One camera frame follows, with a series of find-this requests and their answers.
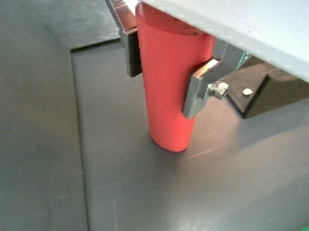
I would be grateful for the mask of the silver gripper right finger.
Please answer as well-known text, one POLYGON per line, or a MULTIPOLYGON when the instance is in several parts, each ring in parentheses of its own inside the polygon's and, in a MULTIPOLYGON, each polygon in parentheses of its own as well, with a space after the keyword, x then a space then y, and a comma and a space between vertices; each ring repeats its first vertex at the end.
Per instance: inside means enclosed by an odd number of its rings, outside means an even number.
POLYGON ((222 99, 229 92, 223 78, 233 73, 251 55, 231 44, 215 39, 210 60, 195 70, 190 77, 182 114, 193 119, 205 107, 210 97, 222 99))

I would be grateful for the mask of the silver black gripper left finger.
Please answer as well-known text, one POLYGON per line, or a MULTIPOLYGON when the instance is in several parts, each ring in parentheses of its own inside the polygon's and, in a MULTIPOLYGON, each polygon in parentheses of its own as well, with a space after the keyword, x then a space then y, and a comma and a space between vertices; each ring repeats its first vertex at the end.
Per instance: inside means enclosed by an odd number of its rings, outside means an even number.
POLYGON ((106 0, 106 5, 118 25, 120 42, 126 51, 127 75, 142 73, 136 19, 128 0, 106 0))

